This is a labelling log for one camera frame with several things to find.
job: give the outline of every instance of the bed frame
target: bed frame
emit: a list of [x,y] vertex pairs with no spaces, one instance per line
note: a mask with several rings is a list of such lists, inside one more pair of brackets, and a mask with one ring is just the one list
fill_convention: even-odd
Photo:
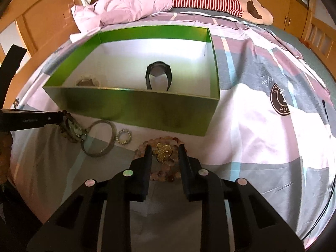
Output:
[[[0,33],[15,22],[30,60],[14,76],[3,108],[10,108],[34,71],[70,34],[79,33],[72,18],[71,7],[81,0],[13,0],[0,19]],[[0,63],[5,52],[0,44]]]
[[322,61],[336,80],[336,30],[314,17],[316,0],[310,0],[302,42]]

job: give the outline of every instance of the pink comforter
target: pink comforter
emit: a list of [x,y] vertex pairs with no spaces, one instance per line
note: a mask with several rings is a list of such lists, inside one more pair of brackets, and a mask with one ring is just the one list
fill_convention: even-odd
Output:
[[172,0],[98,0],[94,5],[71,8],[82,33],[110,24],[128,23],[161,11],[169,11]]

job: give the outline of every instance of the gold butterfly charm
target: gold butterfly charm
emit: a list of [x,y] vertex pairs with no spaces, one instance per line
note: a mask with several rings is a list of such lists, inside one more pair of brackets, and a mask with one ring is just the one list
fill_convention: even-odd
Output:
[[166,163],[166,158],[169,157],[173,150],[171,145],[164,145],[162,143],[158,143],[158,149],[153,150],[153,154],[156,155],[156,159],[160,163]]

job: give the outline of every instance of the plush toy head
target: plush toy head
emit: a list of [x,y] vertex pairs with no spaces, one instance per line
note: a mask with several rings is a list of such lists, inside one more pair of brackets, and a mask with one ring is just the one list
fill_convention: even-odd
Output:
[[238,0],[242,6],[242,19],[255,24],[271,25],[272,14],[264,8],[257,0]]

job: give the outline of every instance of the stuffed animal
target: stuffed animal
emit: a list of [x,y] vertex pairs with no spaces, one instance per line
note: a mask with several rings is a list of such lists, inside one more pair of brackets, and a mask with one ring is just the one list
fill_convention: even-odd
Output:
[[272,14],[257,0],[173,0],[173,7],[227,12],[255,24],[273,23]]

